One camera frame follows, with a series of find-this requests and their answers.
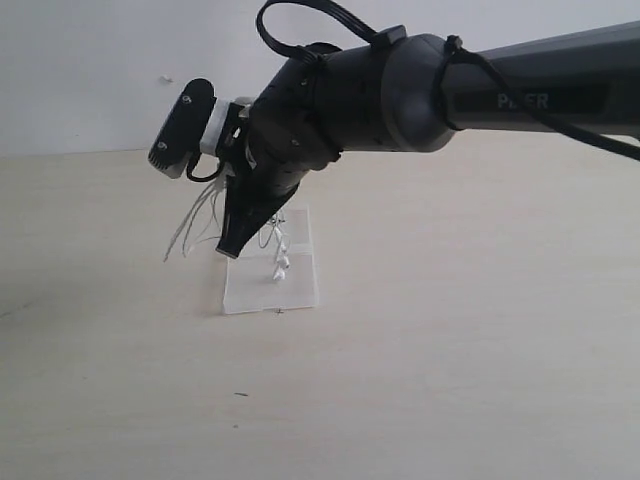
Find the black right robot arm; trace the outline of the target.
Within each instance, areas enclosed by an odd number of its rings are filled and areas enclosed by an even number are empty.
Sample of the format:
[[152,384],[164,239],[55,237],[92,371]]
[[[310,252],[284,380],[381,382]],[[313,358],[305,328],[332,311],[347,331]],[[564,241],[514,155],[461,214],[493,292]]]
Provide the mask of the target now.
[[458,36],[311,48],[251,103],[231,149],[217,251],[237,257],[302,178],[356,152],[430,153],[463,130],[553,132],[639,156],[639,26],[480,53]]

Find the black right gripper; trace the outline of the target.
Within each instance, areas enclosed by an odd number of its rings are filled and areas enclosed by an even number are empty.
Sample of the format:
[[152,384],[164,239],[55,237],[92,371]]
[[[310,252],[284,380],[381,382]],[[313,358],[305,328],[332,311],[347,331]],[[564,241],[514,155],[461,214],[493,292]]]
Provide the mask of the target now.
[[226,177],[216,252],[237,259],[304,176],[320,169],[320,128],[304,104],[220,100],[214,107],[214,154]]

